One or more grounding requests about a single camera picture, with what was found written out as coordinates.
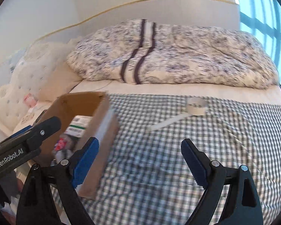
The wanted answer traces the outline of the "white tape roll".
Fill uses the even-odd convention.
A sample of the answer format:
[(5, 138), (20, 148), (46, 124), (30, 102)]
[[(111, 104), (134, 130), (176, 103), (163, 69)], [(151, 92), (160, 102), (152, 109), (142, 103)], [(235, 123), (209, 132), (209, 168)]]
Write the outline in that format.
[(148, 132), (160, 130), (177, 121), (190, 116), (205, 116), (208, 109), (208, 103), (201, 97), (190, 97), (186, 100), (185, 111), (175, 117), (169, 118), (163, 122), (147, 127)]

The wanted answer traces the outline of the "clear cotton swab jar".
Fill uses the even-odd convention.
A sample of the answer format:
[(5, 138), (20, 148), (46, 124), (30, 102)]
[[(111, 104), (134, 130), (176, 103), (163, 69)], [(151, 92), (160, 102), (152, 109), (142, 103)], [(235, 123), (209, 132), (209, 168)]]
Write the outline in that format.
[(60, 136), (59, 140), (56, 142), (56, 144), (53, 147), (52, 154), (54, 155), (55, 159), (58, 159), (61, 156), (64, 156), (64, 151), (67, 149), (70, 149), (72, 144), (72, 140), (69, 136), (64, 135)]

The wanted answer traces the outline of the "green white medicine box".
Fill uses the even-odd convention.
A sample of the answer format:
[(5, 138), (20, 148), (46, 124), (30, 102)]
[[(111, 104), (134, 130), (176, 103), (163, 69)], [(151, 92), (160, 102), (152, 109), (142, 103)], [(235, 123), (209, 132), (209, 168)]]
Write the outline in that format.
[(76, 115), (65, 130), (65, 134), (81, 138), (92, 120), (92, 116)]

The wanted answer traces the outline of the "pink small box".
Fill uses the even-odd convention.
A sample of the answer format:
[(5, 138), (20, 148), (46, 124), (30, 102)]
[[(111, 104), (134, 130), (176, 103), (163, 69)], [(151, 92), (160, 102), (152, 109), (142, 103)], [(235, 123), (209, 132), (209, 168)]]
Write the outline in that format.
[(31, 93), (27, 94), (24, 96), (23, 102), (26, 106), (29, 108), (33, 108), (36, 106), (38, 99), (32, 95)]

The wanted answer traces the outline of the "brown cardboard box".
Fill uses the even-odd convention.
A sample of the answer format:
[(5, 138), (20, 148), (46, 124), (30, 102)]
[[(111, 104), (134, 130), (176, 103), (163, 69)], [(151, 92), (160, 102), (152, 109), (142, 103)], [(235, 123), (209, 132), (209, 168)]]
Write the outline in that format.
[(52, 154), (54, 145), (76, 115), (92, 116), (92, 120), (84, 135), (78, 138), (78, 141), (74, 144), (74, 151), (82, 149), (90, 137), (95, 137), (99, 142), (99, 152), (83, 183), (76, 188), (78, 196), (94, 200), (108, 162), (111, 147), (119, 130), (117, 115), (111, 106), (110, 98), (105, 92), (79, 92), (58, 97), (40, 116), (38, 122), (56, 116), (61, 121), (61, 128), (42, 143), (40, 155), (33, 160), (42, 167), (51, 164), (54, 159)]

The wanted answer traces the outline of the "white tufted headboard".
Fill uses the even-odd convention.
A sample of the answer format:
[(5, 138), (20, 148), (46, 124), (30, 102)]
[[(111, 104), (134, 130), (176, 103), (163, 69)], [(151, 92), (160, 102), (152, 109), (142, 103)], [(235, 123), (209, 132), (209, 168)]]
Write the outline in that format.
[(0, 130), (5, 135), (10, 136), (36, 116), (27, 116), (31, 109), (24, 102), (27, 95), (48, 106), (82, 81), (66, 62), (75, 45), (73, 40), (37, 43), (26, 50), (11, 74), (10, 83), (0, 87)]

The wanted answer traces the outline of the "floral patterned duvet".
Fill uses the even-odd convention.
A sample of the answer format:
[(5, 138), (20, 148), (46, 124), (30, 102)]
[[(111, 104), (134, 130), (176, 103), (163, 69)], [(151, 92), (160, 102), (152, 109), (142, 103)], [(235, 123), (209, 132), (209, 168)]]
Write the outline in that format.
[(266, 89), (278, 71), (250, 33), (131, 19), (82, 38), (67, 64), (88, 81), (209, 83)]

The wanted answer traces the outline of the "blue window curtain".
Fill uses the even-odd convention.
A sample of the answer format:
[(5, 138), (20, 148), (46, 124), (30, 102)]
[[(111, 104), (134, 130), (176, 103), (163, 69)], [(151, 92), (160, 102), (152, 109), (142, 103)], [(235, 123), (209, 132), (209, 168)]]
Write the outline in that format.
[(281, 84), (281, 5), (277, 0), (235, 0), (240, 29), (254, 35), (277, 66)]

